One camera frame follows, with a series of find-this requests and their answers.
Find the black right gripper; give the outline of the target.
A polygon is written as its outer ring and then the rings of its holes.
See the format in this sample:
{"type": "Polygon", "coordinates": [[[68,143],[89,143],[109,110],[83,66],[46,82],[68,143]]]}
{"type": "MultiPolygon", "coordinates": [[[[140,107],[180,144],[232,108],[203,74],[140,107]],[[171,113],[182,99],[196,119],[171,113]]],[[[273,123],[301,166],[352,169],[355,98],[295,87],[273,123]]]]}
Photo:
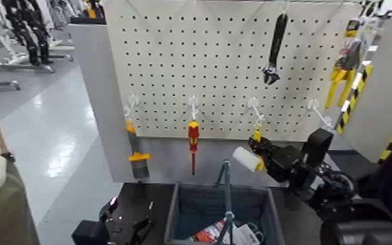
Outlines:
{"type": "Polygon", "coordinates": [[[268,174],[277,182],[288,181],[294,167],[303,162],[303,153],[292,145],[280,147],[265,137],[259,141],[250,137],[249,146],[260,159],[257,168],[265,168],[268,163],[268,174]]]}

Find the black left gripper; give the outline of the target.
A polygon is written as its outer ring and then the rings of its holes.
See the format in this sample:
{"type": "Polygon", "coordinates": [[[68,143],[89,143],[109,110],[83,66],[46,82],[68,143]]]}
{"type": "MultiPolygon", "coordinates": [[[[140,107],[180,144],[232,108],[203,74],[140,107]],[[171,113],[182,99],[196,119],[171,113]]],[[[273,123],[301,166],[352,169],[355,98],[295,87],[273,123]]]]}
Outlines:
{"type": "Polygon", "coordinates": [[[110,242],[115,244],[141,245],[155,226],[155,220],[146,217],[133,222],[121,217],[111,218],[119,205],[118,197],[112,197],[99,212],[99,220],[106,221],[110,242]]]}

